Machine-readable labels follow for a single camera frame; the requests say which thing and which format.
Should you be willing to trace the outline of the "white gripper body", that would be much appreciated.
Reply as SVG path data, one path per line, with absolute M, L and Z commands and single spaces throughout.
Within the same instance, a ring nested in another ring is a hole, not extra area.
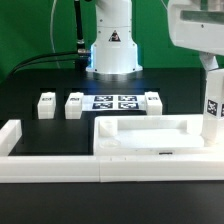
M 224 55 L 224 0 L 169 0 L 169 36 L 175 46 Z

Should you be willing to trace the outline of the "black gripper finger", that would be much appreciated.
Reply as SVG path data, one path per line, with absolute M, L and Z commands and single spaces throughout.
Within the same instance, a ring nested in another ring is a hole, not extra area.
M 199 54 L 199 58 L 206 71 L 212 71 L 219 68 L 216 56 L 214 54 L 201 52 Z

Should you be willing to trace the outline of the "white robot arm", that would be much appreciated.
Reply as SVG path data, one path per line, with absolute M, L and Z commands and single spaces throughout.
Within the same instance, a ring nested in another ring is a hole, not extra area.
M 224 56 L 224 0 L 169 0 L 168 32 L 178 47 L 196 50 L 207 71 Z M 88 75 L 125 80 L 141 74 L 132 38 L 132 0 L 96 0 L 97 37 L 90 48 Z

